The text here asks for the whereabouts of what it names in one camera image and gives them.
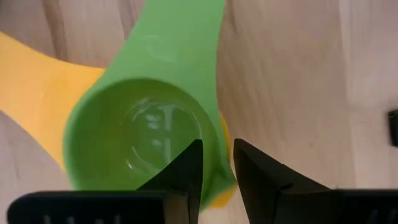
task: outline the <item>green measuring cup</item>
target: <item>green measuring cup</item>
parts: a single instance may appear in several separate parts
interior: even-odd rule
[[[78,190],[134,190],[203,140],[201,208],[235,183],[216,99],[223,0],[147,0],[123,49],[81,97],[63,153]]]

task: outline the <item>wooden table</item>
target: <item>wooden table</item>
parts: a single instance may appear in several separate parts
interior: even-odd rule
[[[142,1],[0,0],[0,30],[49,56],[106,67]],[[329,187],[397,187],[386,123],[398,107],[397,12],[394,0],[227,0],[217,77],[233,137]],[[68,188],[1,115],[0,210],[26,192]],[[201,221],[247,223],[240,194]]]

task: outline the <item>wood grain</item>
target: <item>wood grain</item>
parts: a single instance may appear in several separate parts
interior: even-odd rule
[[[0,223],[16,198],[40,190],[70,189],[58,164],[15,122],[0,112]]]
[[[143,3],[0,0],[0,30],[52,57],[105,67]],[[397,11],[394,0],[227,0],[217,79],[233,137],[329,187],[398,187],[398,151],[386,125],[386,112],[398,107]],[[23,160],[30,156],[19,151],[40,153],[26,133],[0,119],[0,154]],[[7,139],[21,146],[5,145]],[[3,179],[17,179],[8,167],[23,163],[10,161],[2,163]],[[48,159],[18,170],[47,164],[57,170]],[[11,188],[2,184],[0,195]],[[200,220],[248,222],[239,193]]]

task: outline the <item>measuring cup handle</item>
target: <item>measuring cup handle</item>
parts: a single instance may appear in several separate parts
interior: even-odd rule
[[[63,129],[73,106],[103,69],[62,62],[0,32],[0,110],[63,167]]]
[[[152,78],[176,86],[186,80],[215,85],[223,11],[224,0],[146,1],[123,49],[103,78]]]

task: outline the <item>green handle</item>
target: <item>green handle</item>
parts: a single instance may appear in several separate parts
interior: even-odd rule
[[[102,80],[156,79],[181,88],[202,106],[210,106],[209,99],[216,96],[223,9],[223,0],[146,1],[124,48]]]

